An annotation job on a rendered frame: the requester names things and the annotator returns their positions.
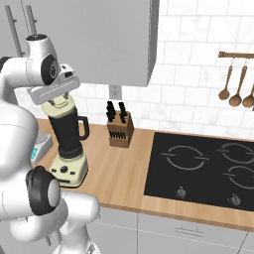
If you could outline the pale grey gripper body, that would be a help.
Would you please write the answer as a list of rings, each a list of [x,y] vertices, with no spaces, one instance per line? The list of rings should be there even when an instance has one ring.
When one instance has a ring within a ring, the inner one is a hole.
[[[79,88],[80,82],[77,76],[71,76],[63,81],[48,86],[30,87],[27,89],[33,102],[41,105],[49,100],[59,97],[67,92]]]

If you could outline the cream blender lid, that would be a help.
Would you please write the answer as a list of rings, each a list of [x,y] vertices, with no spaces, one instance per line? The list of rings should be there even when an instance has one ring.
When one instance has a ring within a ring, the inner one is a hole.
[[[54,103],[54,105],[51,105],[47,101],[41,105],[41,108],[49,117],[61,118],[71,113],[74,109],[74,101],[70,95],[67,98],[62,95],[56,97]]]

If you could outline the cream blender with black jar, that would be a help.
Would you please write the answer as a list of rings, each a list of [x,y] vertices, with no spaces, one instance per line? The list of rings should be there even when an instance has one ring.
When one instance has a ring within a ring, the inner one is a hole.
[[[50,172],[63,188],[78,188],[88,172],[88,163],[81,142],[89,136],[86,116],[78,116],[74,107],[61,118],[51,117],[50,122],[58,140],[59,153],[54,158]]]

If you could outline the grey kitchen scale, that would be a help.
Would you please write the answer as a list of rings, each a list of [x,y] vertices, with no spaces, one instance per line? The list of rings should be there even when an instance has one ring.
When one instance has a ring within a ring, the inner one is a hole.
[[[53,144],[53,139],[50,134],[39,133],[32,151],[31,162],[36,165],[46,155]]]

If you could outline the wooden knife block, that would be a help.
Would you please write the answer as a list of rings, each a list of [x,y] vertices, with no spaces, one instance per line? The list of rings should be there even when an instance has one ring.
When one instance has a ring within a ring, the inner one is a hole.
[[[128,148],[134,133],[131,114],[127,113],[124,117],[125,122],[121,121],[120,111],[116,111],[112,122],[107,122],[109,133],[109,145],[111,147]]]

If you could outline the grey base cupboard door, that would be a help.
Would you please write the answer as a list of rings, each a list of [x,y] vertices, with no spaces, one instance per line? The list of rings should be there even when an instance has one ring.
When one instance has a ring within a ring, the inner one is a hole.
[[[101,207],[87,231],[101,254],[137,254],[137,222],[136,212]]]

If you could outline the black hob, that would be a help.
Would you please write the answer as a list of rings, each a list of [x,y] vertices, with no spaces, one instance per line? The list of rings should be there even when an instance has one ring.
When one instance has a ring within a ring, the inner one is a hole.
[[[254,142],[157,132],[144,194],[254,211]]]

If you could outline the wooden hanging spoon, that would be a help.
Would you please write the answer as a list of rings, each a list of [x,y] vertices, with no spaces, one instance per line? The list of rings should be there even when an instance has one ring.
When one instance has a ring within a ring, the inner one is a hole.
[[[229,83],[229,80],[230,80],[230,78],[231,78],[232,69],[233,69],[233,66],[231,65],[231,66],[229,67],[229,69],[228,69],[228,72],[227,72],[227,78],[226,78],[225,86],[224,86],[224,88],[218,93],[218,97],[219,97],[221,100],[226,100],[226,99],[229,97],[228,83]]]
[[[229,104],[232,107],[239,106],[241,101],[242,101],[241,96],[240,96],[240,90],[241,90],[242,83],[243,83],[243,80],[245,78],[246,72],[247,72],[247,65],[245,65],[242,68],[241,75],[240,75],[240,80],[239,80],[239,84],[238,84],[238,88],[237,88],[236,93],[233,96],[231,96],[230,99],[229,99]]]
[[[252,90],[250,92],[250,94],[248,96],[246,96],[243,101],[242,101],[242,104],[244,107],[247,107],[247,108],[250,108],[251,106],[254,105],[254,84],[252,86]]]

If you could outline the grey drawer front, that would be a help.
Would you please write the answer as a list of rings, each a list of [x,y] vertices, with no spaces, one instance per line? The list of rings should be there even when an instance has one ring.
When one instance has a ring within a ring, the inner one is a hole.
[[[176,232],[198,230],[204,237]],[[238,254],[246,232],[155,215],[138,217],[138,254]]]

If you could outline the black-handled knife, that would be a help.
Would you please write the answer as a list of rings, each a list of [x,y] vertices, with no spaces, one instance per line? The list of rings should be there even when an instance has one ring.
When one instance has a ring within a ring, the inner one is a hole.
[[[126,120],[125,120],[125,117],[128,115],[127,114],[127,111],[125,109],[125,105],[124,105],[124,102],[119,102],[119,108],[120,108],[120,119],[121,119],[121,122],[122,123],[126,123]]]
[[[106,115],[107,115],[108,121],[112,122],[115,119],[116,111],[111,101],[107,102],[106,109],[107,109]]]

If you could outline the white wall socket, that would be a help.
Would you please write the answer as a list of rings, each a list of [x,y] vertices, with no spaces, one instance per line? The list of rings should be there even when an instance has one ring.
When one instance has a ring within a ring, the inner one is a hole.
[[[110,85],[109,86],[109,98],[115,100],[122,99],[122,87],[119,85]]]

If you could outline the grey wall cupboard door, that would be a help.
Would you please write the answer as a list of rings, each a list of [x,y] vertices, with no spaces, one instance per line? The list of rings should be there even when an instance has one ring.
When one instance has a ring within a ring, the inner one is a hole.
[[[82,83],[146,86],[157,53],[160,0],[23,0],[59,62]]]
[[[27,53],[26,38],[29,36],[21,0],[0,0],[0,58],[16,57],[17,50],[13,40],[5,7],[9,5],[20,42],[21,50]]]

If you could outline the wooden wall rail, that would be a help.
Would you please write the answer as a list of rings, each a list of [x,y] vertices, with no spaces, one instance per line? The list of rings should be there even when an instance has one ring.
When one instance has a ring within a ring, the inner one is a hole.
[[[219,58],[234,58],[234,59],[254,59],[254,54],[250,53],[227,53],[227,52],[219,52]]]

